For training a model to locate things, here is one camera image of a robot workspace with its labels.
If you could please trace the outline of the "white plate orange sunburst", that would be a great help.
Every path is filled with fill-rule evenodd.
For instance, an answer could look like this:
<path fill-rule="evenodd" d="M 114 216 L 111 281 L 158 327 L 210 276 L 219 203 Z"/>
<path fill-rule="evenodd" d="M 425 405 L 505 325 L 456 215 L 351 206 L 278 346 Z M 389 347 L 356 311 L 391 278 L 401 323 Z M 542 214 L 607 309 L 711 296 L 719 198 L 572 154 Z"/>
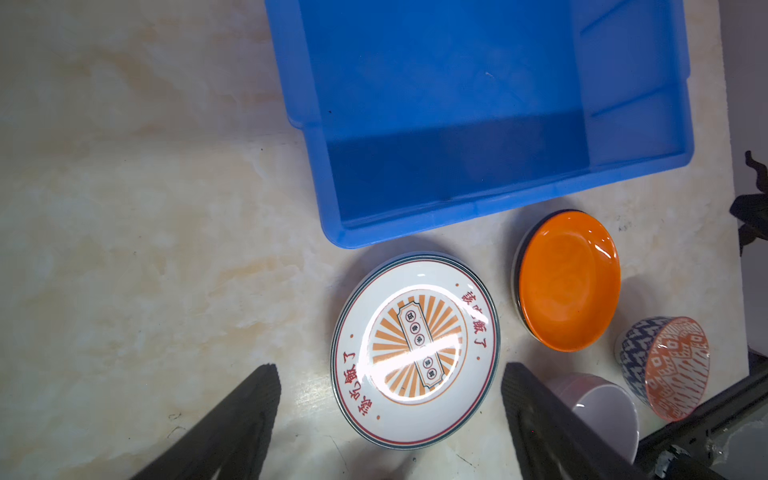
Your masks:
<path fill-rule="evenodd" d="M 479 411 L 499 364 L 492 297 L 459 259 L 395 257 L 352 291 L 331 342 L 340 412 L 365 440 L 416 450 L 458 431 Z"/>

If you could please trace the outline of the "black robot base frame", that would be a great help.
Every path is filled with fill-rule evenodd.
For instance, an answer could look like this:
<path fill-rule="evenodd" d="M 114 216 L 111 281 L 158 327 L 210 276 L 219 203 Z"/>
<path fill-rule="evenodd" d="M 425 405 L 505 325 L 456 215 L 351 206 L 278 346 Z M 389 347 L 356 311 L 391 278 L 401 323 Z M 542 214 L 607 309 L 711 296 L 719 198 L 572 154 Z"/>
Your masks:
<path fill-rule="evenodd" d="M 689 417 L 640 441 L 634 465 L 646 478 L 767 477 L 767 358 L 751 352 L 749 367 Z"/>

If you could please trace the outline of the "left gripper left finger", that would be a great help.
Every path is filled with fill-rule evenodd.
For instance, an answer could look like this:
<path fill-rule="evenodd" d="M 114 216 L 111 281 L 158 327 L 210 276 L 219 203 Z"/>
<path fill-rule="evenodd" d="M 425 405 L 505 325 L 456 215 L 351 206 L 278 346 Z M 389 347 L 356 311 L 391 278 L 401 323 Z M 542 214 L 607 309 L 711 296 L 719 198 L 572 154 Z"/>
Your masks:
<path fill-rule="evenodd" d="M 277 366 L 264 364 L 136 479 L 257 479 L 281 396 Z"/>

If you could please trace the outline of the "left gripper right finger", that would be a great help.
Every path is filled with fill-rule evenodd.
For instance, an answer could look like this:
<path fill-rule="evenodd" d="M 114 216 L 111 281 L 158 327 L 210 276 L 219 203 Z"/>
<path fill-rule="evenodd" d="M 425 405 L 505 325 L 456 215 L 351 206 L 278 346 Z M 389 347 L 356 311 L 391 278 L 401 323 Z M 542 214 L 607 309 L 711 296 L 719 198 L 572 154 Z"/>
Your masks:
<path fill-rule="evenodd" d="M 524 479 L 642 479 L 523 364 L 506 365 L 501 395 Z"/>

